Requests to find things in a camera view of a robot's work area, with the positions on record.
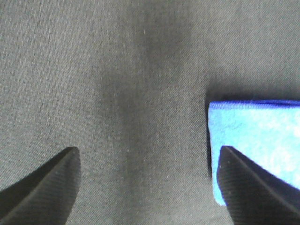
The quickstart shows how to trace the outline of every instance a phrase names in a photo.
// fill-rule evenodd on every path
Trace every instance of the microfiber cloth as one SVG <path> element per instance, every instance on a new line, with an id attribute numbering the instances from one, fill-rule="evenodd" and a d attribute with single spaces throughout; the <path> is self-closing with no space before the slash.
<path id="1" fill-rule="evenodd" d="M 211 102 L 209 131 L 213 193 L 218 204 L 225 205 L 217 183 L 223 145 L 238 149 L 268 172 L 300 189 L 300 101 Z"/>

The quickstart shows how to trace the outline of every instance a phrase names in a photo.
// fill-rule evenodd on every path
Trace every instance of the blue cloth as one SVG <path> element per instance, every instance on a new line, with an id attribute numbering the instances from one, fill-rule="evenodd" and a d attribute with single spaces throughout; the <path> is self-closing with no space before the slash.
<path id="1" fill-rule="evenodd" d="M 214 197 L 220 148 L 233 146 L 258 165 L 300 189 L 300 102 L 287 100 L 211 102 L 209 130 Z"/>

